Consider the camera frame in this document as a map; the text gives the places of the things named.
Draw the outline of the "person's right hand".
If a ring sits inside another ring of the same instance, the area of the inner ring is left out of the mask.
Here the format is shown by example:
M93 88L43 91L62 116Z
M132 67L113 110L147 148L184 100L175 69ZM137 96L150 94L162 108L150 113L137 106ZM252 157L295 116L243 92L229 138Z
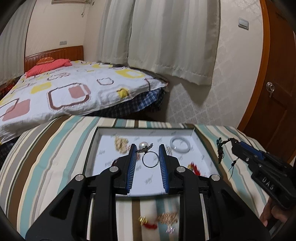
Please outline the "person's right hand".
M260 221L265 227L267 227L268 222L274 217L277 220L280 220L282 223L286 223L291 215L291 211L286 211L280 209L273 200L269 197L267 204L265 205L262 214L260 215Z

